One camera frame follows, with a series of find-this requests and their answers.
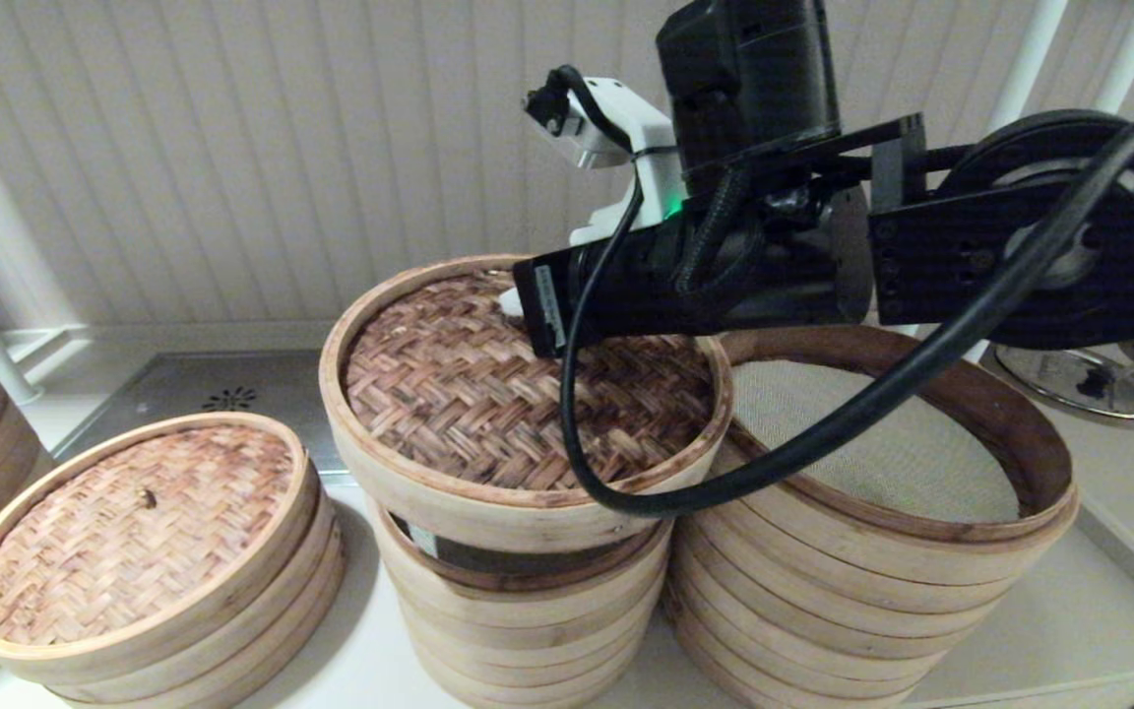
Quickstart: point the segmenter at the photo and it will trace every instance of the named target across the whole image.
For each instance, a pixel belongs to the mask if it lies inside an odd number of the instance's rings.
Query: sink drain
[[[251,386],[237,386],[235,389],[223,389],[220,394],[209,396],[202,412],[247,412],[256,400],[256,390]]]

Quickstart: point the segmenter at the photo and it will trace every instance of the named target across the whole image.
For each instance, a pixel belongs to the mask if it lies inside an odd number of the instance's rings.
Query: bamboo steamer lid
[[[497,302],[521,259],[413,269],[355,302],[320,364],[335,444],[366,492],[441,538],[519,554],[603,547],[653,521],[576,488],[559,444],[558,364],[532,355]],[[585,448],[626,492],[696,483],[733,404],[723,351],[711,338],[635,339],[582,354]]]
[[[0,512],[0,664],[48,686],[100,683],[228,632],[320,505],[301,440],[257,414],[172,419],[86,450]]]

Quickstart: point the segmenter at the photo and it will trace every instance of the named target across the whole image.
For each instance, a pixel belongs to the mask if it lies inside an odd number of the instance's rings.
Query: white paneled wall
[[[932,145],[981,138],[1033,8],[824,3],[846,127],[925,111]],[[0,0],[0,170],[46,261],[0,272],[70,302],[0,278],[0,326],[330,319],[407,265],[561,247],[629,175],[568,167],[518,98],[573,62],[666,108],[679,5]],[[1090,103],[1129,5],[1070,3],[1030,109]]]

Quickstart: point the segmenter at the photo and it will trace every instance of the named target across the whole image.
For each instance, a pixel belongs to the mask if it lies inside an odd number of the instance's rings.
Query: label sticker
[[[567,331],[564,329],[562,314],[558,311],[553,273],[549,270],[549,265],[536,265],[533,269],[533,277],[536,279],[536,296],[541,298],[541,313],[544,313],[545,323],[555,331],[555,347],[567,345]]]
[[[426,554],[426,556],[431,556],[432,559],[438,559],[440,557],[440,552],[437,551],[435,534],[432,534],[422,527],[411,525],[408,522],[406,522],[406,526],[409,527],[409,539],[414,540],[415,547],[422,549],[422,552]]]

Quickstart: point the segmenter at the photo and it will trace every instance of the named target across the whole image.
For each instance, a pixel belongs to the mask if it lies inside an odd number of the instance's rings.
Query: stainless steel sink
[[[159,354],[60,441],[56,459],[163,419],[252,412],[291,427],[319,472],[346,474],[318,390],[319,357],[318,349]]]

